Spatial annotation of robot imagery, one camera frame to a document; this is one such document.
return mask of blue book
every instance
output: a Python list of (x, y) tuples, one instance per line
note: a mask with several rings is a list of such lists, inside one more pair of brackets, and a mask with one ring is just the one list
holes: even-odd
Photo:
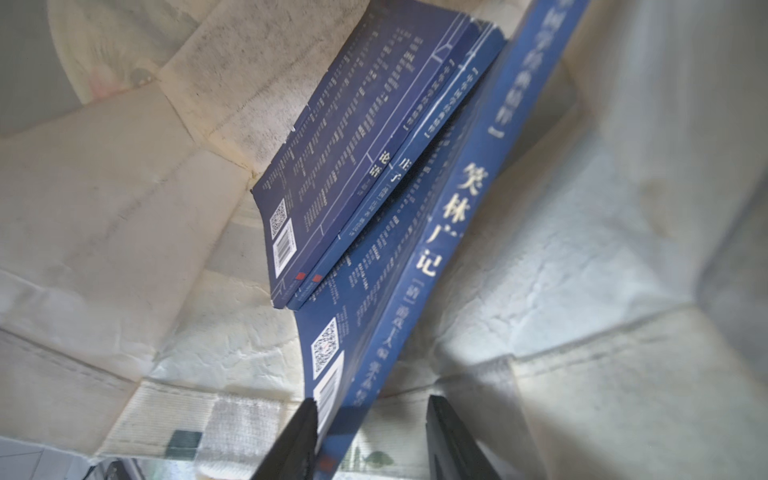
[[(401, 223), (395, 221), (399, 204), (383, 207), (296, 312), (306, 395), (323, 415), (315, 478), (333, 477), (587, 4), (531, 4), (515, 39), (453, 124), (458, 141), (430, 198), (421, 200), (424, 213), (408, 222), (404, 235), (392, 225)], [(382, 225), (392, 234), (369, 233)], [(396, 244), (396, 255), (381, 253), (382, 244)]]
[(484, 24), (478, 40), (467, 53), (464, 61), (456, 68), (451, 79), (440, 91), (440, 95), (422, 116), (419, 125), (411, 131), (405, 143), (397, 150), (397, 155), (389, 162), (385, 172), (379, 176), (366, 198), (293, 294), (293, 298), (288, 302), (288, 308), (298, 310), (310, 297), (320, 281), (331, 271), (373, 214), (381, 207), (389, 192), (400, 183), (414, 164), (414, 159), (427, 148), (429, 142), (451, 117), (453, 111), (477, 83), (505, 43), (504, 35), (496, 25)]
[(283, 308), (479, 35), (466, 14), (373, 0), (253, 188)]

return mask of book spine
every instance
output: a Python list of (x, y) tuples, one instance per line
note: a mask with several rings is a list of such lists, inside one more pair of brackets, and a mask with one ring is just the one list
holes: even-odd
[(397, 114), (398, 118), (404, 118), (395, 128), (389, 127), (393, 130), (393, 133), (389, 135), (383, 146), (377, 147), (372, 145), (369, 149), (370, 152), (374, 152), (371, 158), (375, 158), (372, 165), (365, 170), (361, 168), (350, 176), (348, 185), (350, 186), (350, 194), (340, 194), (341, 198), (349, 197), (348, 200), (339, 208), (339, 211), (330, 217), (330, 222), (327, 224), (321, 223), (323, 235), (314, 243), (314, 245), (307, 249), (306, 253), (300, 258), (296, 258), (288, 268), (277, 277), (276, 281), (281, 284), (282, 288), (276, 289), (272, 293), (272, 305), (274, 308), (281, 309), (287, 306), (288, 302), (293, 298), (294, 293), (301, 286), (302, 282), (307, 278), (307, 272), (317, 264), (317, 261), (325, 253), (330, 244), (336, 238), (336, 235), (343, 227), (344, 223), (352, 215), (354, 209), (359, 205), (361, 197), (364, 197), (373, 182), (381, 174), (386, 165), (389, 162), (391, 154), (396, 151), (402, 142), (408, 135), (408, 130), (404, 128), (411, 117), (414, 117), (414, 112), (419, 108), (421, 104), (429, 104), (434, 98), (435, 94), (439, 92), (442, 85), (450, 77), (452, 71), (455, 69), (458, 62), (457, 58), (463, 58), (467, 51), (475, 43), (475, 40), (479, 36), (479, 30), (477, 25), (464, 14), (457, 14), (457, 22), (451, 30), (447, 33), (447, 39), (445, 45), (441, 48), (449, 48), (449, 52), (444, 60), (436, 60), (435, 54), (429, 59), (429, 61), (440, 61), (441, 66), (437, 71), (428, 79), (425, 83), (425, 87), (419, 92), (419, 96), (414, 105), (407, 111), (401, 111)]
[(296, 290), (293, 298), (288, 302), (288, 308), (298, 310), (312, 295), (319, 282), (339, 261), (346, 249), (354, 242), (364, 226), (384, 203), (389, 193), (408, 173), (410, 167), (415, 163), (415, 159), (427, 148), (435, 134), (440, 131), (467, 93), (475, 86), (504, 44), (504, 36), (498, 27), (495, 25), (484, 27), (472, 50), (466, 54), (466, 59), (441, 90), (439, 98), (425, 113), (419, 126), (411, 131), (406, 144), (398, 150), (397, 155), (389, 162), (385, 173), (378, 178), (365, 200), (357, 207), (339, 235), (320, 257), (317, 265), (311, 269), (310, 274)]
[[(587, 4), (588, 0), (540, 0), (517, 40), (501, 53), (482, 89), (473, 128), (456, 152), (448, 183), (382, 310), (342, 401), (345, 418), (334, 419), (320, 447), (320, 464), (338, 465), (346, 453)], [(335, 466), (315, 478), (330, 480), (334, 472)]]

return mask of stack of books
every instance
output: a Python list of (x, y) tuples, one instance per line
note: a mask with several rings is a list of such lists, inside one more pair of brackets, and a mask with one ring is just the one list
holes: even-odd
[[(315, 478), (333, 477), (587, 3), (534, 1), (505, 41), (494, 25), (463, 14), (415, 0), (372, 0), (309, 113), (253, 189), (273, 263), (273, 305), (296, 310), (306, 396), (318, 408)], [(400, 37), (408, 46), (396, 50)], [(449, 51), (435, 60), (427, 83), (393, 68), (421, 48), (429, 58)], [(386, 70), (377, 61), (362, 77), (353, 69), (390, 58), (386, 52), (396, 59), (384, 61)], [(386, 89), (394, 72), (401, 74), (398, 91)], [(376, 98), (357, 96), (357, 88)], [(419, 94), (409, 97), (412, 88)], [(352, 107), (364, 113), (347, 115)], [(323, 130), (331, 118), (345, 127)], [(353, 128), (345, 130), (345, 121)]]

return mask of qr code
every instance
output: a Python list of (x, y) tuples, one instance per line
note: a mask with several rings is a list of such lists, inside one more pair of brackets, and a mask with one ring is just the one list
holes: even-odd
[(272, 230), (272, 240), (275, 240), (275, 235), (280, 232), (280, 228), (283, 227), (283, 223), (286, 223), (288, 213), (286, 212), (286, 199), (280, 201), (280, 205), (277, 206), (277, 210), (270, 217), (270, 230)]
[(333, 317), (312, 342), (312, 380), (317, 379), (338, 351), (339, 329), (336, 326), (336, 317)]

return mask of book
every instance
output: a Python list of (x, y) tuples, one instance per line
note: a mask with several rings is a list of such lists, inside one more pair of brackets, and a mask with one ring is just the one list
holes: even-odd
[(319, 282), (330, 272), (373, 214), (381, 207), (389, 192), (402, 181), (403, 176), (414, 164), (414, 159), (427, 148), (505, 43), (504, 35), (496, 25), (483, 24), (477, 41), (467, 52), (462, 63), (445, 83), (430, 109), (419, 120), (418, 126), (410, 132), (406, 141), (397, 150), (397, 154), (389, 162), (385, 172), (379, 176), (365, 199), (293, 294), (293, 298), (288, 302), (288, 308), (298, 310), (309, 298)]
[[(441, 132), (438, 147), (447, 156), (437, 161), (445, 166), (435, 173), (429, 198), (420, 200), (421, 213), (399, 221), (401, 204), (387, 202), (296, 312), (305, 393), (322, 407), (314, 478), (333, 477), (587, 4), (529, 5), (513, 41)], [(447, 150), (444, 134), (458, 138)], [(413, 187), (415, 180), (407, 181), (402, 186)]]
[[(462, 107), (461, 112), (465, 111), (466, 107)], [(387, 198), (345, 258), (318, 286), (307, 308), (296, 312), (306, 379), (310, 372), (314, 381), (326, 371), (311, 394), (307, 393), (318, 405), (319, 431), (329, 425), (334, 406), (329, 392), (348, 382), (345, 376), (352, 373), (343, 368), (345, 357), (354, 363), (364, 353), (364, 339), (372, 326), (370, 320), (376, 304), (389, 295), (387, 286), (395, 286), (390, 280), (405, 266), (403, 257), (415, 246), (418, 227), (429, 212), (430, 200), (445, 183), (443, 174), (449, 166), (451, 150), (462, 136), (461, 128), (457, 130), (462, 124), (468, 122), (459, 117), (441, 131), (432, 148), (416, 161), (417, 165)], [(338, 348), (344, 345), (356, 348), (337, 356)]]
[(372, 0), (252, 189), (283, 308), (479, 35), (462, 13)]

